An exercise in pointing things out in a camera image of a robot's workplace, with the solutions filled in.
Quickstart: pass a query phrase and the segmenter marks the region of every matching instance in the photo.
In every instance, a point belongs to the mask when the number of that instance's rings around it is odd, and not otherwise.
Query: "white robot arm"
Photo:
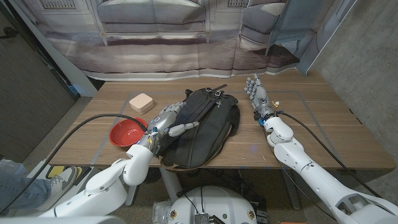
[[[119,208],[127,199],[123,183],[129,186],[141,184],[148,173],[152,153],[159,146],[159,140],[166,134],[174,137],[199,125],[199,122],[181,124],[168,128],[184,106],[175,103],[165,107],[148,125],[139,143],[127,151],[130,159],[119,159],[111,167],[93,176],[86,189],[70,200],[45,212],[41,217],[82,217],[107,215]]]
[[[266,132],[271,132],[267,142],[274,147],[276,158],[300,174],[338,223],[398,223],[397,206],[347,188],[304,152],[303,146],[293,137],[292,129],[271,109],[257,74],[254,80],[248,78],[246,84],[245,91],[252,101],[255,119]]]

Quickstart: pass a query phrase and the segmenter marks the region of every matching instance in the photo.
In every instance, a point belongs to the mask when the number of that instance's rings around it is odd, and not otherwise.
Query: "black backpack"
[[[225,141],[233,136],[239,125],[238,100],[225,95],[218,88],[202,88],[192,92],[186,90],[187,104],[180,110],[174,127],[199,121],[199,126],[177,137],[164,136],[160,140],[160,163],[169,170],[191,170],[202,166],[221,152]]]

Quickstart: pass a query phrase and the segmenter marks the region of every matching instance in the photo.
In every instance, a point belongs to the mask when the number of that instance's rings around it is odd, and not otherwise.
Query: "black cable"
[[[197,207],[195,204],[187,197],[187,195],[184,193],[185,197],[191,202],[191,204],[195,207],[195,210],[197,211],[197,214],[199,214]]]
[[[25,185],[25,187],[20,190],[18,192],[18,194],[6,205],[4,206],[1,210],[0,213],[4,212],[8,207],[10,207],[12,205],[12,203],[14,203],[24,192],[25,190],[33,183],[33,181],[37,178],[37,176],[39,176],[39,174],[45,169],[45,167],[49,164],[49,162],[51,161],[51,159],[55,156],[55,154],[58,152],[58,150],[62,147],[62,145],[68,140],[68,138],[75,132],[77,131],[77,129],[81,128],[83,125],[85,125],[86,123],[96,119],[96,118],[102,118],[102,117],[120,117],[120,118],[126,118],[126,119],[130,119],[134,122],[136,122],[139,127],[146,132],[147,128],[141,124],[138,120],[130,117],[130,116],[126,116],[123,114],[98,114],[95,116],[92,116],[88,119],[86,119],[85,121],[83,121],[82,123],[78,124],[75,128],[73,128],[63,139],[62,141],[58,144],[58,146],[51,152],[51,154],[46,158],[44,164],[42,165],[42,167],[36,172],[36,174],[30,179],[30,181]]]
[[[225,174],[224,172],[222,174],[217,174],[215,171],[211,170],[211,169],[201,169],[201,170],[205,170],[211,174],[213,174],[215,177],[219,178],[220,180],[222,180],[224,183],[228,183],[229,181],[227,181],[226,179],[223,178],[223,176],[227,176],[228,179],[235,181],[237,184],[239,184],[239,188],[241,187],[241,184],[245,185],[246,189],[248,190],[248,192],[252,192],[253,196],[255,197],[255,200],[258,200],[259,203],[265,203],[265,199],[263,199],[262,197],[260,197],[260,195],[258,195],[252,188],[252,185],[247,184],[243,179],[239,179],[239,183],[238,181],[232,177],[229,174]]]
[[[201,191],[201,186],[200,186],[200,198],[201,198],[201,212],[205,212],[205,209],[203,208],[203,192]]]
[[[366,185],[362,180],[360,180],[351,170],[349,170],[325,145],[323,142],[321,142],[321,140],[319,140],[319,138],[305,125],[303,124],[301,121],[299,121],[298,119],[294,118],[293,116],[284,113],[284,112],[278,112],[279,114],[285,115],[289,118],[292,118],[294,121],[296,121],[298,124],[301,124],[318,142],[319,144],[321,144],[321,146],[329,153],[329,155],[335,159],[336,162],[338,162],[340,164],[340,166],[342,168],[344,168],[345,171],[348,172],[349,175],[351,175],[352,177],[354,177],[354,179],[356,179],[356,181],[358,181],[362,186],[364,186],[368,191],[370,191],[374,196],[382,198],[377,192],[375,192],[372,188],[370,188],[368,185]]]
[[[243,181],[242,174],[241,174],[241,171],[239,169],[238,169],[238,173],[239,173],[239,177]],[[243,196],[243,183],[241,184],[241,195]]]
[[[262,131],[264,132],[264,135],[267,137],[267,133],[266,133],[266,129],[264,127],[262,127]],[[294,182],[293,178],[291,178],[291,176],[287,173],[287,171],[285,170],[285,168],[282,166],[282,164],[279,162],[278,158],[276,158],[274,152],[272,152],[271,146],[269,145],[268,141],[267,141],[269,150],[271,150],[272,155],[274,155],[276,161],[278,162],[278,164],[280,165],[280,168],[282,168],[282,170],[285,172],[285,174],[289,177],[289,179],[293,182],[293,184],[301,191],[301,193],[304,194],[304,196],[309,199],[309,201],[311,203],[313,203],[317,208],[319,208],[319,210],[321,210],[323,213],[325,213],[327,216],[329,216],[330,218],[334,219],[334,221],[337,221],[332,215],[330,215],[329,213],[327,213],[324,209],[322,209],[321,207],[319,207],[312,199],[310,199],[310,197],[304,193],[304,191],[296,184],[296,182]]]

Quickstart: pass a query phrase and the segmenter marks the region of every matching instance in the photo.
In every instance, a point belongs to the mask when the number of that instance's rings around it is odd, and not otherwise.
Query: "red bowl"
[[[143,119],[134,119],[138,120],[146,128],[148,127],[147,123]],[[132,146],[133,144],[137,143],[143,135],[144,132],[137,123],[130,119],[124,119],[112,127],[111,131],[109,132],[109,141],[115,146]]]

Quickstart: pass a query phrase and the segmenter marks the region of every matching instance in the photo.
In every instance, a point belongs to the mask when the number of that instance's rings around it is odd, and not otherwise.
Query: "curtain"
[[[334,1],[18,0],[49,42],[100,80],[230,77],[294,68]]]

